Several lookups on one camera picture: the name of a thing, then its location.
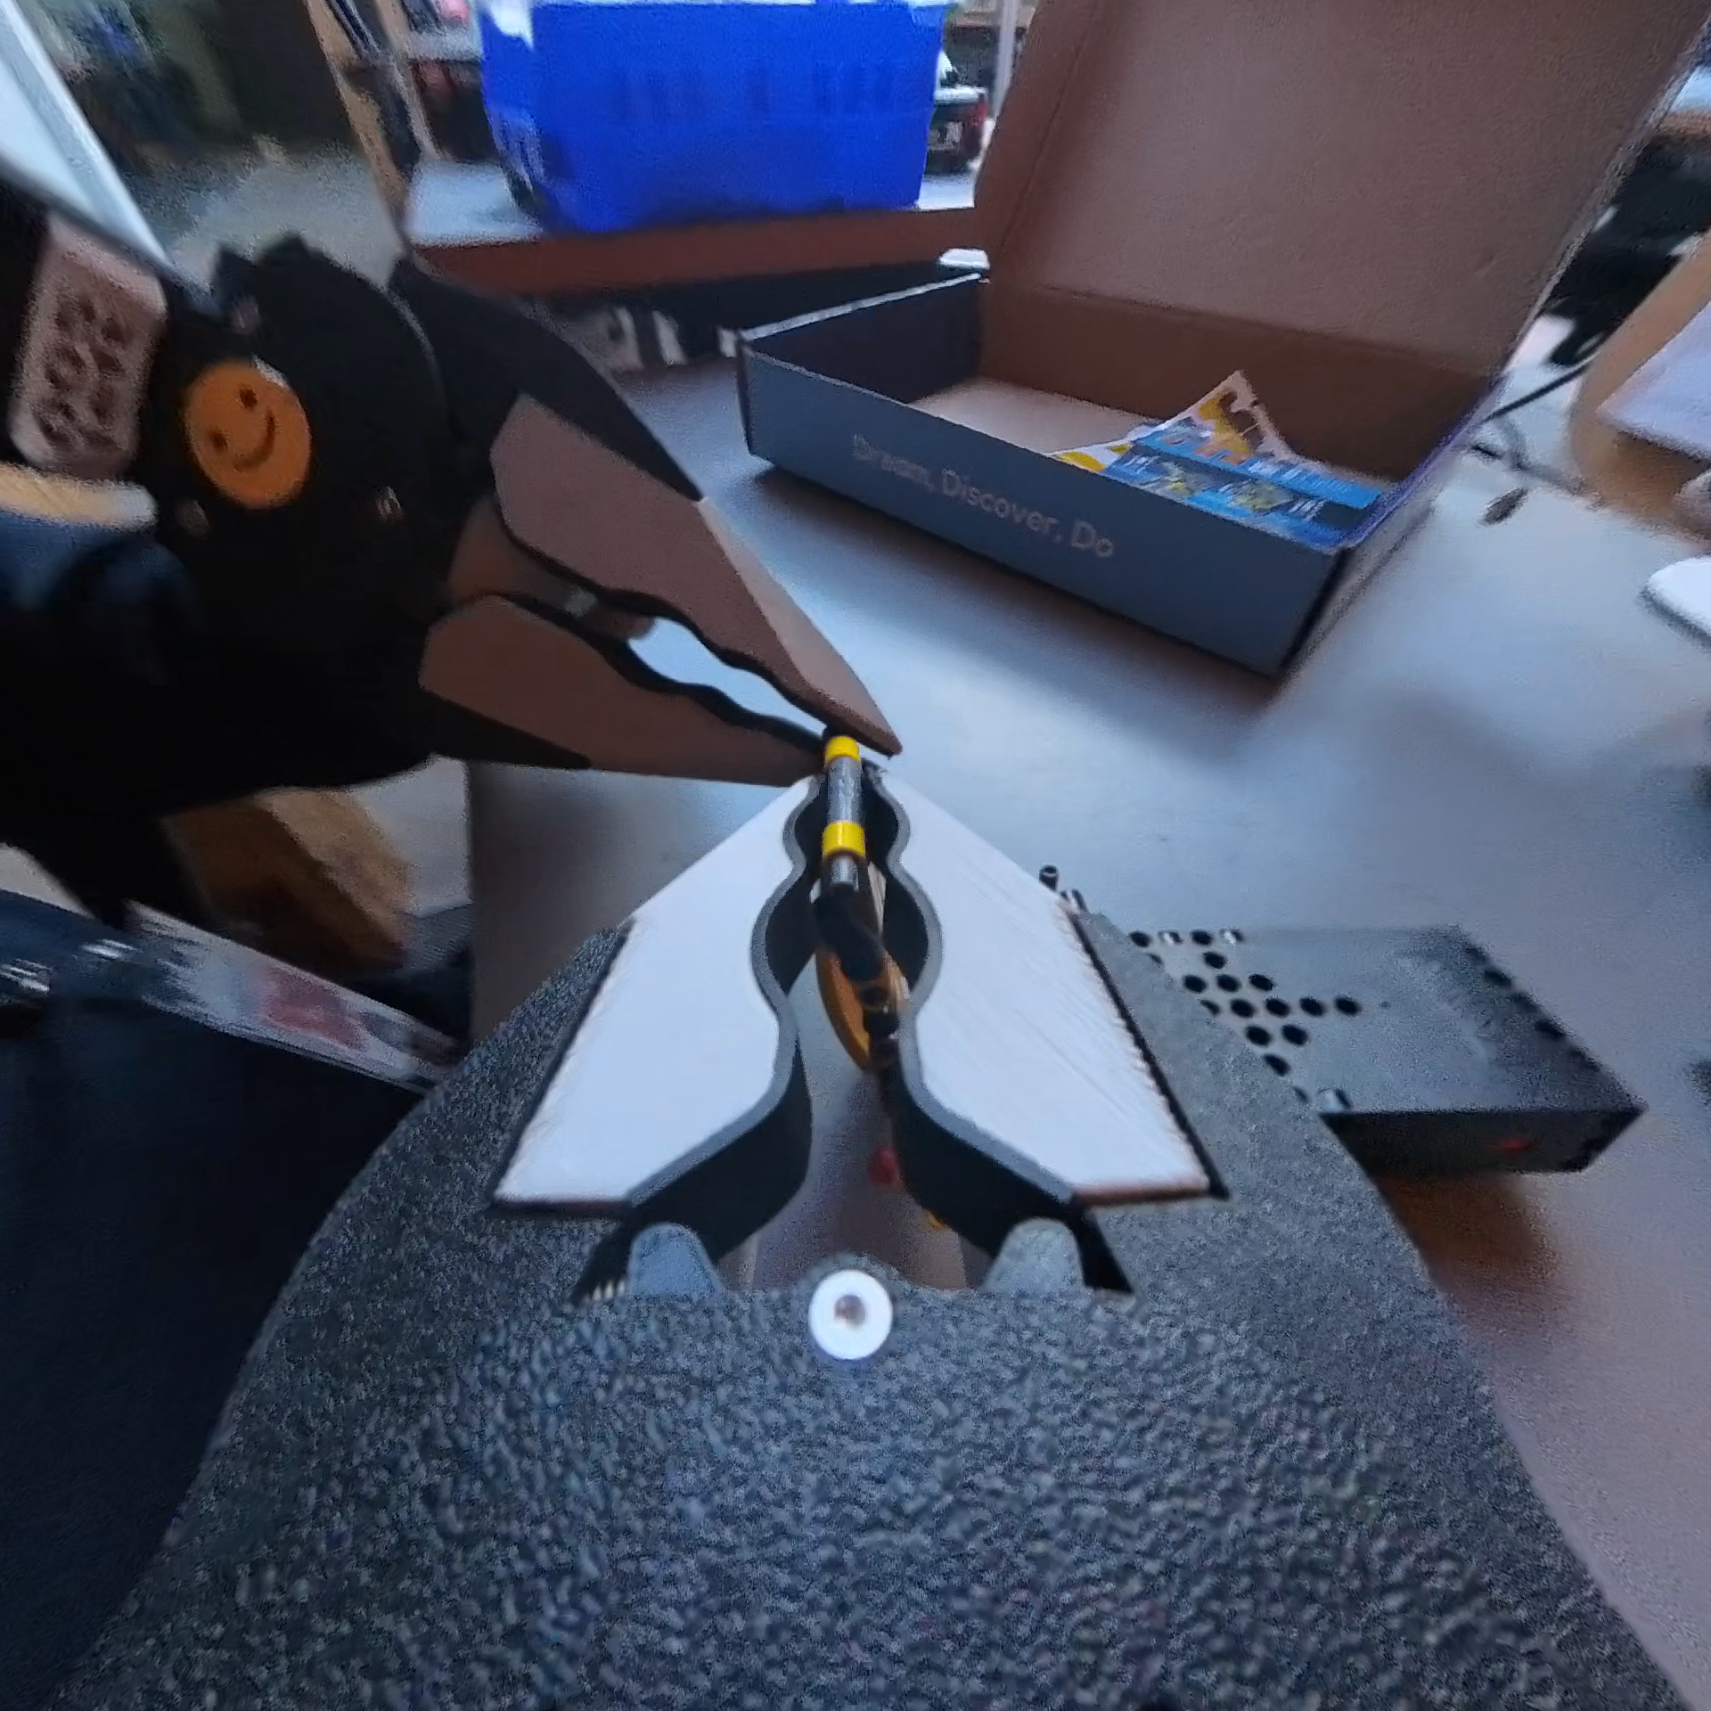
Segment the person's left hand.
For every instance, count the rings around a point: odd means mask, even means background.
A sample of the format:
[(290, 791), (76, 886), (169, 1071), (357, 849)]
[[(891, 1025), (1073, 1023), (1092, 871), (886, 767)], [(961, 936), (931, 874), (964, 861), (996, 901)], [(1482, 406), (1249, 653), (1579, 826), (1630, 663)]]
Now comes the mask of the person's left hand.
[(587, 585), (542, 566), (533, 574), (529, 599), (543, 607), (556, 621), (621, 641), (648, 636), (655, 623), (651, 614), (612, 604)]

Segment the wooden post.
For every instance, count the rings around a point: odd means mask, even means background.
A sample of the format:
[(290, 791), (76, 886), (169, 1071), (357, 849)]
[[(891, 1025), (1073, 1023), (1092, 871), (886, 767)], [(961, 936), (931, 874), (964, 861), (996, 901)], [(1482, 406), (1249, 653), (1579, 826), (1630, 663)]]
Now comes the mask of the wooden post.
[(409, 171), (398, 161), (401, 130), (391, 107), (391, 67), (355, 5), (304, 2), (315, 46), (328, 64), (336, 102), (371, 171), (391, 224), (403, 216)]

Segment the yellow grey brick arm assembly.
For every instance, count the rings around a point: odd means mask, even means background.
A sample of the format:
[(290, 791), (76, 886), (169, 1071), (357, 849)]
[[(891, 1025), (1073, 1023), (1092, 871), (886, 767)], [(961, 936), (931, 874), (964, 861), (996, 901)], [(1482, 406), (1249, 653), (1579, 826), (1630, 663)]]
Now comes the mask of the yellow grey brick arm assembly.
[(927, 927), (888, 857), (900, 810), (855, 739), (822, 753), (812, 949), (801, 979), (812, 1142), (801, 1235), (812, 1257), (855, 1250), (947, 1284), (961, 1260), (950, 1230), (906, 1185), (894, 1137), (897, 1041), (927, 963)]

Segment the clear badge holder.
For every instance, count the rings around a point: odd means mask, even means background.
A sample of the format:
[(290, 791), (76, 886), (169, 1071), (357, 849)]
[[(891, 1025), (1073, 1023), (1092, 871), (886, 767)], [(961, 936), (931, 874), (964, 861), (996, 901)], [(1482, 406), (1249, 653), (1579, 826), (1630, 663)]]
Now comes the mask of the clear badge holder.
[(155, 911), (55, 956), (4, 953), (1, 987), (8, 1018), (52, 999), (123, 1004), (417, 1094), (463, 1054), (417, 1016)]

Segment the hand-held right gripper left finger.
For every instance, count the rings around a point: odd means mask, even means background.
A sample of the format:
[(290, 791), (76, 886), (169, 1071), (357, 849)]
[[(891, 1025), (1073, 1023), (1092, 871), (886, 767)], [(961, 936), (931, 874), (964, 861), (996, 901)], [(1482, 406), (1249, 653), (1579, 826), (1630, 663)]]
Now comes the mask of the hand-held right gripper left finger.
[(775, 1213), (806, 1178), (790, 992), (815, 952), (820, 787), (782, 793), (631, 913), (504, 1164), (513, 1212)]

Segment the person's left forearm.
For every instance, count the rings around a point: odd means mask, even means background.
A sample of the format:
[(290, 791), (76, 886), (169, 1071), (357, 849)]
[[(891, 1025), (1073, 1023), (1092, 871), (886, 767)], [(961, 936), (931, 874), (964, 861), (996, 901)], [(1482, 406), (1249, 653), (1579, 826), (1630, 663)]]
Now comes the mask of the person's left forearm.
[(4, 843), (44, 868), (113, 851), (199, 780), (199, 621), (137, 507), (4, 471)]

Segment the blue plastic crate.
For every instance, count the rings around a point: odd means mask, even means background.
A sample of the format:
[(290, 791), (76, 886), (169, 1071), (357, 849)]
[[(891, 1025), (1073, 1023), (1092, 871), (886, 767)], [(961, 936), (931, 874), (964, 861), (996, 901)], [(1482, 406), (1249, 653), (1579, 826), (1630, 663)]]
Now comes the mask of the blue plastic crate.
[(472, 5), (504, 181), (590, 235), (909, 208), (950, 5)]

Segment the grey desk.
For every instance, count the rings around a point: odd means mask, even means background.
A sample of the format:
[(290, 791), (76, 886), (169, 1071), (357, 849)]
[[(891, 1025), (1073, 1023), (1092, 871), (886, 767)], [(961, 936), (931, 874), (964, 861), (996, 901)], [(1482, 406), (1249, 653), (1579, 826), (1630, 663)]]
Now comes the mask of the grey desk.
[(1400, 1185), (1525, 1465), (1707, 1706), (1703, 545), (1466, 458), (1280, 685), (769, 472), (735, 365), (621, 381), (865, 679), (903, 773), (1117, 927), (1460, 927), (1643, 1116), (1566, 1179)]

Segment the brown table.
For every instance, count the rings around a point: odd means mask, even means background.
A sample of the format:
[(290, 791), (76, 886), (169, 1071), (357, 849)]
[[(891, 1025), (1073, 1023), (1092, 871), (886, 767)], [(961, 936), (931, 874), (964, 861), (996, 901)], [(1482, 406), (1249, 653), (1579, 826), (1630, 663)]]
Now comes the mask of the brown table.
[(598, 235), (532, 219), (493, 162), (426, 162), (398, 230), (423, 266), (458, 286), (504, 295), (612, 295), (929, 265), (947, 250), (977, 250), (976, 188), (977, 171), (967, 170), (924, 177), (906, 208)]

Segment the blue printed booklet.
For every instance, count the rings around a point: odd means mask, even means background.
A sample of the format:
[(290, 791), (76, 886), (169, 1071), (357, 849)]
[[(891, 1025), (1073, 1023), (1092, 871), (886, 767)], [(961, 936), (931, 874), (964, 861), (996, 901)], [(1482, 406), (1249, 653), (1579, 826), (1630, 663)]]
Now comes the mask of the blue printed booklet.
[(1280, 442), (1260, 440), (1239, 456), (1212, 428), (1187, 418), (1151, 424), (1092, 453), (1113, 481), (1319, 550), (1348, 542), (1388, 494), (1386, 484), (1300, 460)]

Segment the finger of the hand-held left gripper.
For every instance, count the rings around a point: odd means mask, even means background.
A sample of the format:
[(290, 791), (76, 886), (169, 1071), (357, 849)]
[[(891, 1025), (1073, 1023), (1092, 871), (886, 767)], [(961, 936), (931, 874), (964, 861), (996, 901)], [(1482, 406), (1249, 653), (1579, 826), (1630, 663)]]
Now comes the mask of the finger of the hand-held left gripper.
[(609, 607), (662, 615), (879, 755), (903, 741), (844, 655), (707, 498), (523, 395), (488, 453), (504, 532)]
[(502, 594), (431, 627), (421, 692), (437, 753), (471, 763), (756, 787), (820, 769), (812, 733), (659, 676), (627, 645)]

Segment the navy cardboard box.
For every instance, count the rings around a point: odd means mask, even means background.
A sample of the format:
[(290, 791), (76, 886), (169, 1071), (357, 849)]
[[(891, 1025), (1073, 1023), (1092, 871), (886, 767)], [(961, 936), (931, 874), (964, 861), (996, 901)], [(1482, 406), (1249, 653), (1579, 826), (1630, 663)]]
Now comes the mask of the navy cardboard box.
[[(1274, 676), (1419, 521), (1691, 70), (1691, 2), (1045, 5), (976, 183), (987, 269), (749, 332), (754, 456)], [(1390, 490), (1336, 548), (1054, 453), (1245, 372)]]

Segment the black perforated battery box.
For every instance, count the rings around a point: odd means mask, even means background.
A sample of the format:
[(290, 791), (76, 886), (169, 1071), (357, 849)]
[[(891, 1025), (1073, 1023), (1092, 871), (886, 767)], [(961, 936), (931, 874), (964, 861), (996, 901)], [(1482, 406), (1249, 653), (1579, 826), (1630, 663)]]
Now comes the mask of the black perforated battery box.
[(1577, 1174), (1646, 1111), (1457, 928), (1140, 928), (1128, 944), (1376, 1178)]

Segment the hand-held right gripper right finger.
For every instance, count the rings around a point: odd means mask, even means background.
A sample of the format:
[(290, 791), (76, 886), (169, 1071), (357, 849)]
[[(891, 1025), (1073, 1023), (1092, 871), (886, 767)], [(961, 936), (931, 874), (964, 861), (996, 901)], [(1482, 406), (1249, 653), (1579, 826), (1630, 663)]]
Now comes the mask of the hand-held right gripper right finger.
[(894, 1088), (904, 1179), (927, 1207), (1197, 1199), (1207, 1165), (1102, 976), (1075, 911), (915, 787), (894, 817), (888, 903), (924, 935)]

